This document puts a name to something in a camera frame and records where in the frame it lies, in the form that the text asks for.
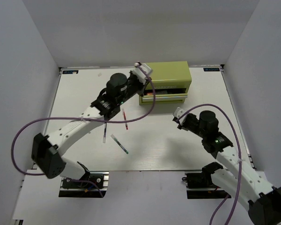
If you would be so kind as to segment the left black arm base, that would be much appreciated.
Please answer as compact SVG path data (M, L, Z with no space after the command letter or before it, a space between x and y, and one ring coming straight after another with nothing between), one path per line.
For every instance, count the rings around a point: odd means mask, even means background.
M91 172L83 180L89 182L71 181L69 178L62 178L59 189L59 197L64 198L102 198L105 196L109 172Z

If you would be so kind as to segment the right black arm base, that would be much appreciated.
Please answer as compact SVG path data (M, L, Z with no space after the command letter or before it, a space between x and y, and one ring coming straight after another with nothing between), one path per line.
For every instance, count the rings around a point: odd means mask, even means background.
M181 180L186 184L187 199L224 199L227 196L203 172L186 173Z

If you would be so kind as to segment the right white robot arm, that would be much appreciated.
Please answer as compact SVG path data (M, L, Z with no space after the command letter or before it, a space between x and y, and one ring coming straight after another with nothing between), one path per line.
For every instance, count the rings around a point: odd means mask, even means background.
M281 187L275 187L251 164L238 157L232 142L219 131L219 121L212 111L202 111L199 117L177 108L173 113L178 129L190 131L202 138L203 148L215 161L204 166L201 173L188 173L183 180L189 188L217 186L248 212L255 225L277 225L281 222Z

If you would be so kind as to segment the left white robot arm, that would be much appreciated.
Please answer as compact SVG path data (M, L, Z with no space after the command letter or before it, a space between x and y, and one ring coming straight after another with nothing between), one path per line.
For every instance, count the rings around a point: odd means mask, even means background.
M73 179L79 187L89 183L90 171L85 165L63 158L66 151L93 129L111 121L120 106L134 95L142 95L151 81L150 73L137 67L127 77L113 74L95 101L78 117L50 134L37 134L33 139L32 159L49 179L57 176Z

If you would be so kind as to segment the green metal drawer toolbox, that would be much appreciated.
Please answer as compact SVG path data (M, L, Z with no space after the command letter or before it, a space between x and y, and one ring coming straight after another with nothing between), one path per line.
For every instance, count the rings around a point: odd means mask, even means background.
M184 103L192 83L186 61L149 62L156 103Z

